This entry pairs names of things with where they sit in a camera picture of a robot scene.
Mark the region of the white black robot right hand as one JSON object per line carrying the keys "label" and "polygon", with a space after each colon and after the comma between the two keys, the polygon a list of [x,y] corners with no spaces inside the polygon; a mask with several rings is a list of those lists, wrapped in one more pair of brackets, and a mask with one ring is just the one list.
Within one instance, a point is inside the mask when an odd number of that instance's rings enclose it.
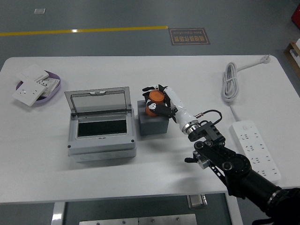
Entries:
{"label": "white black robot right hand", "polygon": [[146,87],[143,88],[142,95],[146,103],[145,111],[149,116],[173,118],[185,134],[199,128],[198,119],[187,112],[183,102],[171,87],[160,84]]}

